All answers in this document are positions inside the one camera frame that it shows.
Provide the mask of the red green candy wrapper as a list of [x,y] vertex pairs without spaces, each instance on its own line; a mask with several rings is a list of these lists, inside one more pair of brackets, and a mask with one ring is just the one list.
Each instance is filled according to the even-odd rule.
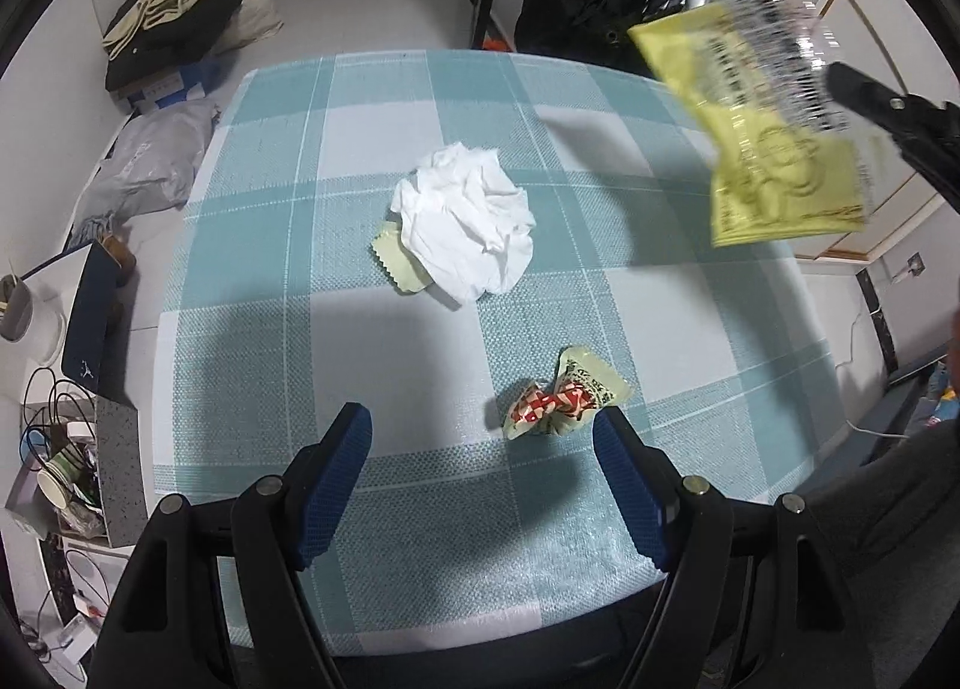
[[584,346],[563,349],[548,387],[530,382],[506,409],[503,434],[566,435],[581,429],[599,411],[630,400],[633,388],[604,359]]

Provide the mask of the yellow snack wrapper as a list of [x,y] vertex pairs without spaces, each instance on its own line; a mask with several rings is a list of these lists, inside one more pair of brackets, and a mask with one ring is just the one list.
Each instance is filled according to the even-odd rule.
[[866,129],[828,92],[841,49],[814,0],[713,1],[628,35],[715,145],[716,247],[866,227]]

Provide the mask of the small light green wrapper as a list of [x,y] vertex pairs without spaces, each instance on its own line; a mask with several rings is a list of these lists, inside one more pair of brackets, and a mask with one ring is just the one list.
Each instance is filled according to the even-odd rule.
[[433,284],[433,279],[400,239],[400,224],[384,221],[371,242],[377,263],[386,271],[395,289],[402,294],[418,294]]

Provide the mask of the white tissue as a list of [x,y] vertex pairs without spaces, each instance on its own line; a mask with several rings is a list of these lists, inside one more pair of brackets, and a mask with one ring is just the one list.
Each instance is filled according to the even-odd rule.
[[526,191],[494,149],[454,143],[433,152],[394,188],[398,246],[456,304],[506,294],[534,255]]

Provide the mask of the white gold-trimmed cabinet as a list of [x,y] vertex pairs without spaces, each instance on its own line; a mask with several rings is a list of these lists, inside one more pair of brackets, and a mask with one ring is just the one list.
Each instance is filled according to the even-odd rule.
[[[958,81],[947,58],[907,0],[818,0],[844,62],[901,94],[937,106],[958,101]],[[859,232],[796,240],[800,260],[871,263],[905,239],[944,200],[900,157],[892,137],[851,118],[869,174],[869,216]]]

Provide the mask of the grey speckled box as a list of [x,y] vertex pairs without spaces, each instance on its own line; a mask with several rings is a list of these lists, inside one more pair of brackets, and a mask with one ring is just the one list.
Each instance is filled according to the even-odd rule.
[[110,547],[133,546],[148,522],[142,465],[139,413],[96,396],[94,439],[98,453],[98,486]]

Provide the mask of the paper cup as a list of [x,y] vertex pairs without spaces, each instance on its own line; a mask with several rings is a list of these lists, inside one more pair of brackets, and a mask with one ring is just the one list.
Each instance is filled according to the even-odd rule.
[[72,502],[101,507],[94,468],[78,445],[68,444],[39,462],[37,487],[55,508],[65,510]]

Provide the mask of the dark blue notebook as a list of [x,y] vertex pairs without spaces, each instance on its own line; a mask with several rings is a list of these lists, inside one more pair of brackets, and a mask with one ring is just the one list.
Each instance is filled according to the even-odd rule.
[[83,255],[86,260],[68,315],[60,370],[65,379],[98,393],[121,265],[101,244],[91,244]]

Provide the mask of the teal checked tablecloth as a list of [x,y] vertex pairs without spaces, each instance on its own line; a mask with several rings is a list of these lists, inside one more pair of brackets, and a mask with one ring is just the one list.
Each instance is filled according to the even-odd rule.
[[[535,219],[523,279],[467,305],[400,294],[371,251],[398,180],[454,143],[496,149]],[[787,245],[713,245],[708,161],[661,84],[602,68],[438,50],[252,71],[167,281],[156,491],[236,496],[366,406],[370,456],[301,579],[338,653],[514,636],[652,585],[589,430],[501,423],[581,346],[683,473],[770,502],[814,471],[844,429],[825,333]]]

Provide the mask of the white paper roll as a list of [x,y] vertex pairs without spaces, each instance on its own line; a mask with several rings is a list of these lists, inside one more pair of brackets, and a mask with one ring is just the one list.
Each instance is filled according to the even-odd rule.
[[2,313],[2,340],[39,366],[50,366],[65,336],[65,318],[25,281],[14,281]]

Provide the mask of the grey plastic bag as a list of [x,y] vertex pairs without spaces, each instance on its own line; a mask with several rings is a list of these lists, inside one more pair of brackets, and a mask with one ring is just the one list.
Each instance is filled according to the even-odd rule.
[[218,115],[215,102],[195,99],[125,123],[78,198],[67,247],[93,242],[140,214],[180,208],[189,198]]

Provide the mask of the blue shoe box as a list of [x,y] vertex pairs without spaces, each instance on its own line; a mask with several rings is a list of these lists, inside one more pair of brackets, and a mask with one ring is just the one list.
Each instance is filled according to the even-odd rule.
[[218,88],[223,73],[223,63],[216,56],[206,56],[198,62],[169,68],[133,81],[125,88],[114,91],[110,97],[119,106],[145,115],[179,102],[203,99]]

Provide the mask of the pile of clothes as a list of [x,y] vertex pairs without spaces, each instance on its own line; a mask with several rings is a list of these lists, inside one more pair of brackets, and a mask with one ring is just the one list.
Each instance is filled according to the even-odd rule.
[[125,0],[107,24],[106,91],[267,39],[285,26],[274,0]]

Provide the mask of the wall power socket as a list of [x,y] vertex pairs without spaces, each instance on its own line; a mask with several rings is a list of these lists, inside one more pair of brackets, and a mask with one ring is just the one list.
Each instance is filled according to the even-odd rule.
[[921,253],[919,253],[919,251],[915,251],[913,255],[908,258],[907,273],[910,276],[919,276],[919,274],[924,273],[924,269],[926,269],[926,263],[924,263]]

